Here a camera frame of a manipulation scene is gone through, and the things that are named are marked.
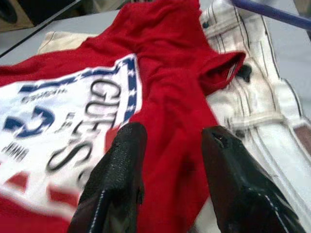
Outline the purple plastic hanger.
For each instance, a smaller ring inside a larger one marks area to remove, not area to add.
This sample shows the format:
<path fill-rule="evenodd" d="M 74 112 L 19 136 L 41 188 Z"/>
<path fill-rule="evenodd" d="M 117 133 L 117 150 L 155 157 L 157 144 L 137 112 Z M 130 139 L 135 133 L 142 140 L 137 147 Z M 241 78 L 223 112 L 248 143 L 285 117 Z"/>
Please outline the purple plastic hanger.
<path fill-rule="evenodd" d="M 265 5 L 263 3 L 254 2 L 251 0 L 230 0 L 233 5 L 238 8 L 256 13 L 265 17 L 275 19 L 277 21 L 304 29 L 311 32 L 311 19 L 294 15 L 277 8 Z"/>

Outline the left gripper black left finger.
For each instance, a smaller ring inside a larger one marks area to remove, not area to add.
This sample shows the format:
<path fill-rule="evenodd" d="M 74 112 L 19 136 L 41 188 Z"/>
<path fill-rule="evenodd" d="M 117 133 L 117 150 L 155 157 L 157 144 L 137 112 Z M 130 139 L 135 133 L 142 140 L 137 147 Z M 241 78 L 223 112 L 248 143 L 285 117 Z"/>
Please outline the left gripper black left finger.
<path fill-rule="evenodd" d="M 119 129 L 92 170 L 67 233 L 137 233 L 146 143 L 142 124 L 132 122 Z"/>

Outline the white striped trousers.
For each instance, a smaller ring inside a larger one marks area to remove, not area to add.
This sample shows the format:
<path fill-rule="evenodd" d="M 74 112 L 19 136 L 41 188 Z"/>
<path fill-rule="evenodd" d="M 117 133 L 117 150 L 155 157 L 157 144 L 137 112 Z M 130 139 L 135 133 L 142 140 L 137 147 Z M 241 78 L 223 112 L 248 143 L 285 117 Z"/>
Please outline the white striped trousers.
<path fill-rule="evenodd" d="M 228 0 L 215 0 L 200 21 L 215 51 L 246 55 L 230 84 L 208 96 L 211 109 L 267 170 L 311 233 L 311 120 L 279 75 L 264 18 L 246 16 Z"/>

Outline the red printed t-shirt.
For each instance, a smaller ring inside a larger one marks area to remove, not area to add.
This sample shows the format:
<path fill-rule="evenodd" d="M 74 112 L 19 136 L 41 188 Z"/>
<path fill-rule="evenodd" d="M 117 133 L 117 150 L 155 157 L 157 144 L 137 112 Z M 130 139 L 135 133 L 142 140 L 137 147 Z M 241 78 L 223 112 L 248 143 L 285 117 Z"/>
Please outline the red printed t-shirt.
<path fill-rule="evenodd" d="M 137 233 L 187 233 L 209 196 L 206 96 L 243 52 L 206 41 L 198 0 L 129 3 L 78 48 L 0 66 L 0 233 L 67 233 L 94 167 L 117 132 L 142 124 Z"/>

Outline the beige cloth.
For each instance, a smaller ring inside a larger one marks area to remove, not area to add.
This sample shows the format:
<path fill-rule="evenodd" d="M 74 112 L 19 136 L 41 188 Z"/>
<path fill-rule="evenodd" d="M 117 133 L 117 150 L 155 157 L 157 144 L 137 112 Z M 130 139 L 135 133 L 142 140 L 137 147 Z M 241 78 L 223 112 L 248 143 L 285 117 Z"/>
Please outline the beige cloth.
<path fill-rule="evenodd" d="M 88 38 L 96 36 L 97 34 L 89 33 L 71 33 L 62 31 L 48 32 L 45 34 L 45 37 L 38 48 L 37 54 L 76 49 Z"/>

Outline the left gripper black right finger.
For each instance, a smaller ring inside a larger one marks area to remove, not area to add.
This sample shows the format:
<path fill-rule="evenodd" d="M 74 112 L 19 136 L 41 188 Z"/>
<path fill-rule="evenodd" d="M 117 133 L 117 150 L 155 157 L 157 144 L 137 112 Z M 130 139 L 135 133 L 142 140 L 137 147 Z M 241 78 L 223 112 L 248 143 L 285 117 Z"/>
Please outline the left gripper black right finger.
<path fill-rule="evenodd" d="M 202 130 L 202 156 L 221 233 L 306 233 L 272 177 L 222 126 Z"/>

